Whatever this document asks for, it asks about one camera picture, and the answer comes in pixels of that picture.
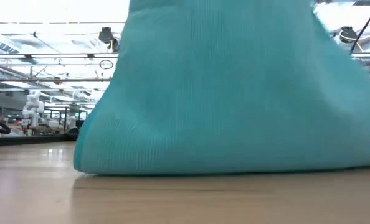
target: pipe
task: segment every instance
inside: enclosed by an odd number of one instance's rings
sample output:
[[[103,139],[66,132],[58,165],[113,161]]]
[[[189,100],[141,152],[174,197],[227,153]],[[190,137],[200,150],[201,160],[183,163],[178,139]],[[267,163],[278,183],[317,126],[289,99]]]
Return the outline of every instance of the pipe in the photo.
[[[117,58],[118,53],[74,53],[74,54],[0,54],[0,59],[85,59]]]
[[[18,72],[18,71],[16,71],[16,70],[11,69],[11,68],[7,68],[7,67],[5,67],[5,66],[3,66],[3,65],[0,65],[0,69],[2,69],[2,70],[4,70],[4,71],[7,71],[7,72],[9,72],[9,73],[13,73],[13,74],[15,74],[15,75],[20,75],[20,76],[22,76],[22,77],[30,78],[30,76],[29,76],[29,75],[26,75],[25,73]]]
[[[110,78],[69,78],[69,79],[0,79],[0,82],[110,82]]]
[[[0,74],[2,76],[9,75],[9,76],[14,76],[15,77],[15,76],[20,75],[20,74],[14,73],[14,72],[7,71],[7,70],[2,69],[2,68],[0,68],[0,72],[2,73],[2,74]]]

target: ceiling light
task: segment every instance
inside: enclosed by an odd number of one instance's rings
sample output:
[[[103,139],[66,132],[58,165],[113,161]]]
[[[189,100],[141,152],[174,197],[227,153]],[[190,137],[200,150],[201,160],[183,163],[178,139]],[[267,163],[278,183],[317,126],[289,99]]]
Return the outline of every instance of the ceiling light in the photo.
[[[56,107],[56,108],[68,108],[69,106],[68,105],[46,105],[46,107],[50,108],[50,107]]]
[[[15,54],[0,54],[0,59],[10,59],[10,58],[25,58],[25,56]]]
[[[54,96],[54,98],[58,100],[63,100],[63,101],[75,101],[75,99],[68,97],[68,96]]]
[[[0,91],[24,91],[23,89],[0,89]]]
[[[88,58],[87,54],[34,54],[33,58]]]
[[[81,88],[66,88],[63,91],[93,91],[94,89],[81,89]]]
[[[85,105],[84,107],[89,108],[89,109],[94,109],[95,105]]]
[[[351,56],[356,58],[370,58],[370,53],[356,53],[351,54]]]
[[[19,87],[19,88],[32,88],[32,87],[34,87],[34,86],[29,85],[27,83],[16,82],[16,81],[4,81],[4,82],[1,82],[1,83],[11,85],[11,86],[16,86],[16,87]]]
[[[29,89],[29,91],[59,91],[59,89]]]
[[[91,102],[78,102],[76,104],[78,104],[78,105],[94,105],[95,103],[91,103]]]
[[[97,58],[117,58],[118,54],[94,54],[93,56]]]

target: wooden table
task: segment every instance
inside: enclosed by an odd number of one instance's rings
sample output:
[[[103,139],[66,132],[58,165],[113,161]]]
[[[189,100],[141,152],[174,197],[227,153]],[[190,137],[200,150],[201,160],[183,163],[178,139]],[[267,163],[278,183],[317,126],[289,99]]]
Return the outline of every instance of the wooden table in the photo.
[[[0,147],[0,224],[370,224],[370,169],[94,177],[73,143]]]

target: knit fabric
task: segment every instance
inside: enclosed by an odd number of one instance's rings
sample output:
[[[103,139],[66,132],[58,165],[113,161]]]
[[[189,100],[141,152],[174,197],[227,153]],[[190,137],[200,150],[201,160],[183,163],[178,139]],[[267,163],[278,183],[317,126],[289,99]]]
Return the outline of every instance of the knit fabric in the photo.
[[[132,0],[110,86],[81,129],[90,174],[370,166],[370,77],[309,1]]]

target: white robot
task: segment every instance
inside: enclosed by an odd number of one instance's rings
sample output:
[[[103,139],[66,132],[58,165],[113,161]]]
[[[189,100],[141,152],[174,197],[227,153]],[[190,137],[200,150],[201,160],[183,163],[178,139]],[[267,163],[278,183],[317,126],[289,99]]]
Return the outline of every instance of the white robot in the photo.
[[[39,113],[44,112],[44,102],[40,101],[40,96],[41,92],[39,90],[32,90],[28,94],[26,105],[24,105],[22,111],[22,126],[38,126],[38,119],[41,118]]]

